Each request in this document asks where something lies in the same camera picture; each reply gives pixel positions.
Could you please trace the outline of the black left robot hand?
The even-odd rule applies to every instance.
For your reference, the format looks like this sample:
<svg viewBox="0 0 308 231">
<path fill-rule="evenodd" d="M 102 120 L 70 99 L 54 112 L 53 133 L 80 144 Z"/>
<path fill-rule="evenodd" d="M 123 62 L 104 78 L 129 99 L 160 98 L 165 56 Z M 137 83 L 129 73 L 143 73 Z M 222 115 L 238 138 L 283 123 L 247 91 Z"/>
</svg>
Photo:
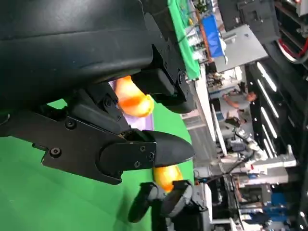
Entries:
<svg viewBox="0 0 308 231">
<path fill-rule="evenodd" d="M 167 1 L 3 0 L 0 134 L 31 142 L 42 164 L 112 185 L 124 171 L 194 156 L 184 139 L 131 128 L 110 82 L 168 110 L 194 109 Z"/>
</svg>

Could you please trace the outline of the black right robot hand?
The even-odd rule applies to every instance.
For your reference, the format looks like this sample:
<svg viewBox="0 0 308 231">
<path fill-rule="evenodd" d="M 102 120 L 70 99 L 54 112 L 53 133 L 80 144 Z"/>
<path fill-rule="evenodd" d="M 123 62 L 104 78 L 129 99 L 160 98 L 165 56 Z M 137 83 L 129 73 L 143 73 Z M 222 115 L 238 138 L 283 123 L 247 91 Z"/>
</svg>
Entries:
<svg viewBox="0 0 308 231">
<path fill-rule="evenodd" d="M 129 209 L 128 221 L 141 221 L 148 210 L 154 220 L 175 218 L 181 212 L 197 214 L 206 211 L 200 195 L 189 180 L 173 181 L 172 185 L 173 189 L 167 193 L 155 182 L 141 183 Z"/>
</svg>

